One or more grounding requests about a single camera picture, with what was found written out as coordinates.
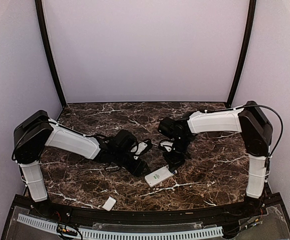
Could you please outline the white remote control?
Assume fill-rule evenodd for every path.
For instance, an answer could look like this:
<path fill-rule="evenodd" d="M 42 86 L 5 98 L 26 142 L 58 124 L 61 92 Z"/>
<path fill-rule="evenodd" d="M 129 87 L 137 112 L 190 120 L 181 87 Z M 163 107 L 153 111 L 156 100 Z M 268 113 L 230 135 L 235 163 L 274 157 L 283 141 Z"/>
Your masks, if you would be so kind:
<path fill-rule="evenodd" d="M 146 175 L 145 181 L 149 187 L 153 188 L 172 176 L 174 176 L 174 174 L 169 171 L 168 166 L 166 165 Z"/>

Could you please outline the white battery cover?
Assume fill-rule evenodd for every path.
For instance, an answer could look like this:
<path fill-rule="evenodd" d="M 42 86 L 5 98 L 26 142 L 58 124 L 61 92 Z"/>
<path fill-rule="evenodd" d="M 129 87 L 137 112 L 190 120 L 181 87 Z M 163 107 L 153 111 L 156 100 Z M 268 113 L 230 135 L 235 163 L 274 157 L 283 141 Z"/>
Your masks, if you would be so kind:
<path fill-rule="evenodd" d="M 111 211 L 115 204 L 116 204 L 116 199 L 109 196 L 107 201 L 102 206 L 102 208 L 106 211 Z"/>

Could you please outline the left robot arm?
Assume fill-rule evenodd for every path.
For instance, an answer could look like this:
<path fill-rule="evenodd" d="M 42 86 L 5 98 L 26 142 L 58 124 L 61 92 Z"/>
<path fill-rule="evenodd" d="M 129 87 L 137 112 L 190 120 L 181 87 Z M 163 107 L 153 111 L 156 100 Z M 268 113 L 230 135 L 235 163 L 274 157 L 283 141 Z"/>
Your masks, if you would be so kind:
<path fill-rule="evenodd" d="M 127 130 L 114 136 L 86 135 L 59 124 L 47 112 L 39 110 L 17 126 L 13 132 L 14 149 L 11 159 L 19 167 L 36 210 L 45 218 L 55 214 L 55 206 L 48 201 L 39 160 L 45 147 L 65 150 L 102 164 L 114 163 L 140 177 L 150 169 L 140 159 L 151 147 L 150 139 L 138 141 Z"/>

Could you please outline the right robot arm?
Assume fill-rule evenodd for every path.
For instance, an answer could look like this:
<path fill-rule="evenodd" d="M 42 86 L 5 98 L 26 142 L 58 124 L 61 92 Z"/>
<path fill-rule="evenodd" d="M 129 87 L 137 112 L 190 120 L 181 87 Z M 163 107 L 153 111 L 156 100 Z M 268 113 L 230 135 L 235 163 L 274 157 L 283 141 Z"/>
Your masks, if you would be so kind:
<path fill-rule="evenodd" d="M 261 197 L 269 173 L 270 159 L 276 150 L 271 146 L 273 125 L 263 112 L 271 108 L 248 101 L 245 105 L 219 109 L 198 110 L 185 113 L 180 119 L 163 118 L 158 132 L 170 139 L 171 146 L 164 147 L 163 158 L 170 172 L 184 164 L 189 157 L 187 148 L 195 136 L 207 132 L 240 133 L 249 156 L 248 198 L 240 205 L 240 213 L 250 217 L 259 209 Z"/>

